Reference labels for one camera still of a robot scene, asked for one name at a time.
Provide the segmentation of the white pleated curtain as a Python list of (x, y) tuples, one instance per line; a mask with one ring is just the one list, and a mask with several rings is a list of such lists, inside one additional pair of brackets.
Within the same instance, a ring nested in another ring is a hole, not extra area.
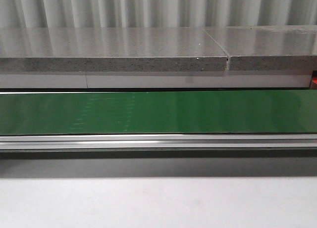
[(314, 25), (317, 0), (0, 0), (1, 27)]

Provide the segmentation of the white panel under slab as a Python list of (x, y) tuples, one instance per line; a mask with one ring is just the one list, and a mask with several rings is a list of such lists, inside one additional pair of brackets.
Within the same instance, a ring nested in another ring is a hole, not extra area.
[(306, 88), (309, 75), (119, 76), (3, 74), (2, 89)]

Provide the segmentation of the grey stone slab left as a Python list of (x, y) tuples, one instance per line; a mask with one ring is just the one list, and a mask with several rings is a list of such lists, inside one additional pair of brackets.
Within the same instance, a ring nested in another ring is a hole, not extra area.
[(221, 72), (201, 28), (2, 28), (2, 72)]

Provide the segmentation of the aluminium conveyor side rail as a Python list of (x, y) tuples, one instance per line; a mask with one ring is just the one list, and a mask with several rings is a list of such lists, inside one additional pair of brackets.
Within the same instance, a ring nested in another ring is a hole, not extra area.
[(316, 134), (1, 136), (1, 152), (165, 152), (316, 149)]

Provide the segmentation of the grey stone slab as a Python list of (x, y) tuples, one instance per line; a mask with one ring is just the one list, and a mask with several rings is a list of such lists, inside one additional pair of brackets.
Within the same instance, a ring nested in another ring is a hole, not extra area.
[(317, 27), (206, 27), (228, 56), (228, 70), (311, 73), (317, 68)]
[(2, 28), (2, 72), (221, 72), (201, 28)]

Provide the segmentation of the grey stone slab right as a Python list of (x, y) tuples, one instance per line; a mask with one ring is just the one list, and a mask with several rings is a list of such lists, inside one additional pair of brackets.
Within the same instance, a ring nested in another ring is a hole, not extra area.
[(228, 70), (311, 73), (317, 68), (317, 27), (206, 27), (228, 56)]

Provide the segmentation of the green conveyor belt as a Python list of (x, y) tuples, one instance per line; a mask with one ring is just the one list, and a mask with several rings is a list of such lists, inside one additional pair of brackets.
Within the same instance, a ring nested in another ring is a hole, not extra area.
[(314, 90), (3, 93), (2, 135), (315, 133)]

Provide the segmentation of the orange red object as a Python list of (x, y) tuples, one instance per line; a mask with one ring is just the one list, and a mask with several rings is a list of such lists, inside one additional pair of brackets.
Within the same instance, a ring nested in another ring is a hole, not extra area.
[(317, 77), (312, 77), (310, 89), (317, 90)]

